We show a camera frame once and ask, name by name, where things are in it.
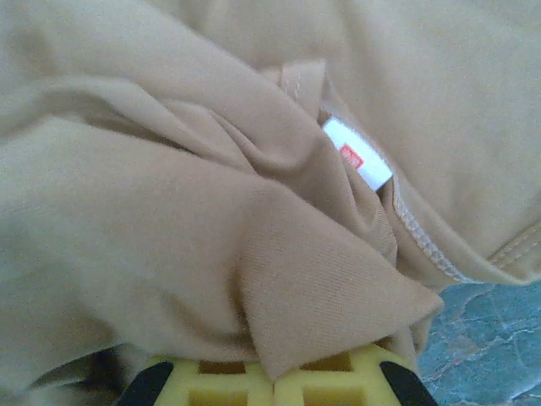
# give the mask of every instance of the yellow object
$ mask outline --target yellow object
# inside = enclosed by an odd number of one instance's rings
[[[292,370],[269,381],[256,363],[155,358],[174,368],[155,406],[400,406],[380,369],[403,360],[374,344]]]

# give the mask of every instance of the marble floor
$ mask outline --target marble floor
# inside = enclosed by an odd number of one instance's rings
[[[541,283],[463,285],[442,297],[420,360],[441,405],[541,406]]]

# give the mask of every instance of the seam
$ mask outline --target seam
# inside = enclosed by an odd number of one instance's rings
[[[412,235],[413,240],[417,246],[424,252],[424,254],[436,265],[436,267],[444,272],[448,277],[451,277],[460,283],[481,283],[470,277],[462,274],[456,266],[445,256],[442,250],[432,241],[430,236],[424,231],[419,222],[415,219],[413,214],[407,209],[406,203],[400,195],[400,188],[398,186],[398,179],[395,177],[395,198],[393,203],[395,206],[396,214],[398,218],[402,220],[404,227]]]
[[[513,251],[514,249],[519,248],[519,245],[525,243],[527,240],[529,240],[533,235],[535,235],[539,231],[538,228],[535,228],[534,230],[529,231],[528,233],[522,235],[513,245],[503,249],[501,252],[496,254],[490,261],[490,263],[496,265],[498,262],[501,262],[505,259],[508,253]]]
[[[520,254],[517,254],[517,255],[513,256],[512,258],[510,258],[508,261],[504,262],[503,264],[500,264],[500,268],[505,268],[506,266],[509,266],[510,264],[515,262],[516,260],[522,258],[525,254],[527,254],[528,252],[533,250],[535,247],[537,247],[540,242],[541,242],[541,240],[537,240],[535,243],[533,243],[529,247],[526,247],[526,249],[523,252],[521,252]]]

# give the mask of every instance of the tan t-shirt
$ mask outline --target tan t-shirt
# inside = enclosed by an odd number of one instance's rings
[[[0,5],[0,402],[107,404],[105,348],[411,358],[434,292],[539,278],[535,2],[152,3]]]

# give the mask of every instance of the garment tag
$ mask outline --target garment tag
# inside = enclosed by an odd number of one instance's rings
[[[336,117],[329,118],[322,128],[372,190],[378,190],[392,177],[385,161],[357,131]]]

